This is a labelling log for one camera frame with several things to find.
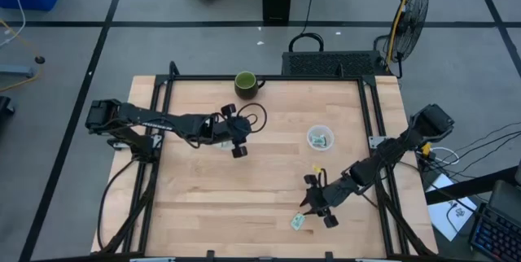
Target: wooden tabletop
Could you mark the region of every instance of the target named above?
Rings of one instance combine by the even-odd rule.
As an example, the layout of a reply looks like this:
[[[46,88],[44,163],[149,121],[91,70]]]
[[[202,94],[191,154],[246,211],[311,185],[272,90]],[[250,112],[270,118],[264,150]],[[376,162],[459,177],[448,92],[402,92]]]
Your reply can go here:
[[[129,102],[148,108],[154,79],[136,76]],[[229,103],[240,108],[247,102],[236,97],[233,84],[175,81],[169,113],[212,113]],[[377,85],[387,134],[398,136],[407,122],[396,78],[377,77]],[[368,88],[366,93],[370,100]],[[335,258],[385,257],[378,210],[354,194],[332,210],[339,226],[327,229],[322,218],[308,216],[301,230],[290,227],[293,216],[308,209],[299,204],[307,187],[303,175],[313,173],[313,165],[325,168],[333,181],[347,166],[368,156],[357,83],[268,81],[253,102],[266,108],[268,124],[248,136],[247,157],[233,159],[230,151],[214,146],[196,150],[167,133],[146,255],[200,257],[214,250],[220,257],[321,258],[326,251],[333,251]],[[369,106],[377,134],[371,101]],[[252,107],[251,112],[259,115],[259,121],[264,119],[260,109]],[[306,133],[316,124],[327,125],[335,135],[333,147],[326,152],[307,143]],[[143,127],[136,130],[144,132]],[[129,160],[129,151],[116,152],[111,177]],[[416,164],[411,153],[403,160]],[[137,167],[122,174],[107,195],[105,243],[128,216]],[[418,172],[397,165],[395,175],[405,219],[437,251]],[[375,201],[372,189],[366,195]]]

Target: white cable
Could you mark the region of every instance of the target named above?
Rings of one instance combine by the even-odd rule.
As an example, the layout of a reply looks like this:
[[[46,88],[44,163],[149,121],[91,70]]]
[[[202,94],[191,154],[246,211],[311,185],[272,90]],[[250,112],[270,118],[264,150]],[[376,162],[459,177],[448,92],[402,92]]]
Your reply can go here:
[[[459,163],[459,156],[456,154],[456,152],[450,150],[449,148],[445,148],[445,147],[432,147],[431,148],[431,151],[434,151],[434,150],[442,150],[442,151],[447,151],[448,153],[454,155],[454,157],[456,157],[456,161],[445,161],[441,158],[438,158],[436,157],[436,161],[438,162],[441,162],[443,164],[458,164]]]
[[[15,39],[22,32],[22,30],[25,27],[25,13],[24,13],[24,9],[22,8],[22,3],[20,2],[20,0],[16,0],[16,1],[18,2],[18,7],[20,8],[20,12],[22,13],[22,20],[23,20],[22,27],[20,27],[20,29],[18,29],[18,32],[16,32],[16,35],[13,35],[13,37],[6,39],[4,42],[0,43],[0,47],[6,45],[7,43],[9,43],[13,39]]]

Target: standing fan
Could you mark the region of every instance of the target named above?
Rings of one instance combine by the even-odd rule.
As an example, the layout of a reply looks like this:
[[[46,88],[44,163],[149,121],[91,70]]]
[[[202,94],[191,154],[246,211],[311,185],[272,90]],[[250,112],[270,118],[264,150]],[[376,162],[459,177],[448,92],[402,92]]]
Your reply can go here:
[[[388,63],[391,61],[398,63],[400,74],[396,76],[397,78],[402,77],[401,62],[409,57],[422,33],[428,7],[429,0],[405,0],[402,11],[398,7],[389,35],[382,35],[374,40],[373,50],[376,50],[378,41],[386,40],[383,45],[383,52],[386,54],[386,58],[382,58],[383,66],[388,69]],[[392,30],[396,21],[396,31],[392,39]]]

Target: concrete floor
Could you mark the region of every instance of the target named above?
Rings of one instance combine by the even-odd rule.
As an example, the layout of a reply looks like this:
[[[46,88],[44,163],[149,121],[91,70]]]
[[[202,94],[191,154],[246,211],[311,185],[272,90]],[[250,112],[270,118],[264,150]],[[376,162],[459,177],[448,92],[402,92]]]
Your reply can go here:
[[[399,1],[313,0],[310,20],[391,21]],[[291,20],[304,20],[309,0],[291,2]],[[493,2],[503,21],[521,21],[518,0]],[[17,113],[0,133],[1,261],[19,259],[110,4],[111,0],[59,0],[48,13],[26,12],[29,21],[100,24],[84,28],[50,24],[23,31],[24,38],[40,49],[47,63],[38,81],[2,93],[15,100]],[[0,17],[20,20],[14,10],[0,9]],[[114,15],[114,21],[261,20],[261,0],[120,0]],[[427,20],[494,22],[485,0],[430,0]],[[454,26],[424,29],[416,49],[405,61],[401,93],[408,113],[428,103],[440,104],[456,120],[453,134],[441,144],[458,148],[504,124],[519,121],[521,78],[494,24]],[[374,37],[388,32],[388,28],[375,27],[308,30],[323,36],[326,50],[368,50]],[[512,42],[521,47],[521,29],[507,30]],[[243,70],[279,74],[282,52],[300,31],[298,27],[110,28],[95,73],[91,74],[92,84],[33,259],[87,255],[90,251],[99,199],[113,156],[104,138],[88,135],[83,127],[91,100],[125,100],[133,76],[166,73],[170,60],[176,61],[183,74],[234,74]],[[313,41],[299,41],[296,50],[316,50],[316,46]],[[0,50],[0,63],[34,65],[32,55],[18,41]],[[519,162],[515,149],[519,149],[519,140],[509,142],[466,172],[480,176],[511,167]],[[485,153],[476,151],[453,169],[462,169]],[[440,235],[437,238],[442,254],[475,257],[464,238],[452,245]]]

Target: clear plastic container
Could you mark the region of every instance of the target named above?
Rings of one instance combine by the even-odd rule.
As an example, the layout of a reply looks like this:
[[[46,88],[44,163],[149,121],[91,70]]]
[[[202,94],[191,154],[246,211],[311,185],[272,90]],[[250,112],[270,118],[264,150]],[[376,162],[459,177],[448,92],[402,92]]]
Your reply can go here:
[[[325,125],[315,125],[309,128],[308,144],[316,151],[326,151],[335,143],[333,132]]]

